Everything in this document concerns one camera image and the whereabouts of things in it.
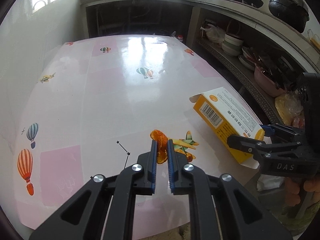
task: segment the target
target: human hand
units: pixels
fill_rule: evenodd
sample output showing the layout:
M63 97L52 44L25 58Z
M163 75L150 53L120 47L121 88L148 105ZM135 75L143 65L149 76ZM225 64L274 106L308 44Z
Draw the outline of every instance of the human hand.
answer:
M291 178L284 179L285 203L288 206L295 206L300 203L300 185L293 182ZM320 176L315 176L311 180L306 180L303 188L308 192L315 192L312 197L312 204L320 201Z

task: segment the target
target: table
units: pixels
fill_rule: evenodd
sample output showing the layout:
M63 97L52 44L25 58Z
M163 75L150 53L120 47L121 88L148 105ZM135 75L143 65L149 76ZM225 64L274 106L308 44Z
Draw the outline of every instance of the table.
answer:
M38 227L91 176L109 177L134 164L150 150L154 129L176 139L191 131L199 143L190 150L192 164L207 174L227 172L243 185L252 178L257 169L236 162L189 97L223 86L258 118L214 68L186 49L176 38L153 35L99 37L60 48L35 84L15 143L14 160L23 151L20 171L31 170L32 156L33 195L16 162L13 167L24 225ZM170 193L166 162L157 165L156 182L153 196L137 196L132 239L189 221L188 197Z

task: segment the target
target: orange hot air balloon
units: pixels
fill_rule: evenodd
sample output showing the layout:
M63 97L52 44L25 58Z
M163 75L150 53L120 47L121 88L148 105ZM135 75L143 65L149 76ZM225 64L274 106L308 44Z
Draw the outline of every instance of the orange hot air balloon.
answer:
M18 167L18 171L19 171L20 176L27 183L27 190L31 196L34 193L33 185L32 185L32 183L30 183L32 164L33 164L33 158L32 158L31 152L27 149L23 149L19 153L18 160L17 160L17 167Z

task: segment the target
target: cardboard box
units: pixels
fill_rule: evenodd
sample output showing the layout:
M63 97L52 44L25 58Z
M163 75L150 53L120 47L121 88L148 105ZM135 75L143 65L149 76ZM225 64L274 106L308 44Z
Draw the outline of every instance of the cardboard box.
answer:
M263 140L264 130L248 111L224 87L204 92L190 98L193 109L211 127L230 153L243 163L252 154L231 149L227 138L231 134Z

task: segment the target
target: silver screw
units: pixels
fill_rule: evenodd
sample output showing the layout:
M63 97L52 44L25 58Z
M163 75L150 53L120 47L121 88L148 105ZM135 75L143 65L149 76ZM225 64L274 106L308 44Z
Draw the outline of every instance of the silver screw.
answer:
M96 175L93 177L94 182L101 182L103 181L103 176L102 175Z
M186 164L186 165L183 166L183 168L186 171L192 171L194 169L194 166L192 164Z
M221 176L221 178L224 180L224 181L230 181L232 179L231 175L229 174L223 174Z
M132 165L132 169L134 171L141 171L142 170L142 166L140 164L134 164L134 165Z

